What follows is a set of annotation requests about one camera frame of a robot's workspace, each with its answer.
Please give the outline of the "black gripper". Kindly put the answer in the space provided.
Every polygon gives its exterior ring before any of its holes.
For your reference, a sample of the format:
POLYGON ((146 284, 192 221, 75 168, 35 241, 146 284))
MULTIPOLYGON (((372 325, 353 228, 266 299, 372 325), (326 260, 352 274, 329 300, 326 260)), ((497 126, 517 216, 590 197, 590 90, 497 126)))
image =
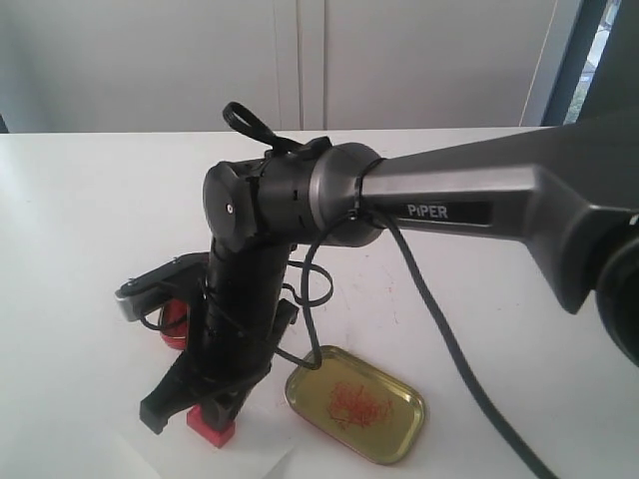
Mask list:
MULTIPOLYGON (((281 299, 291 255, 289 243, 265 243, 236 252, 214 243, 204 285, 204 318, 190 329, 188 351, 198 373, 214 387, 238 384, 267 371, 299 308, 281 299)), ((190 358, 178 358, 140 403, 140 420, 161 433, 169 419, 196 403, 198 374, 190 358)), ((235 421, 248 388, 207 402, 207 424, 235 421)))

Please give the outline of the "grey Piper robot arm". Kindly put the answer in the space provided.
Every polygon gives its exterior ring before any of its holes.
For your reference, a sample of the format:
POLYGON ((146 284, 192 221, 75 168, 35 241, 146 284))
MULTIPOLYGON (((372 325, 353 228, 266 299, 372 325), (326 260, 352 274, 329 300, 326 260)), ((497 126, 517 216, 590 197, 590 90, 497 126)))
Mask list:
POLYGON ((299 244, 359 247, 402 230, 517 240, 574 313, 596 297, 604 327, 638 358, 638 115, 634 111, 386 159, 359 143, 304 145, 265 127, 260 159, 221 162, 204 180, 211 249, 148 277, 158 303, 187 306, 186 350, 140 405, 161 432, 205 408, 222 429, 269 372, 309 300, 281 300, 299 244))

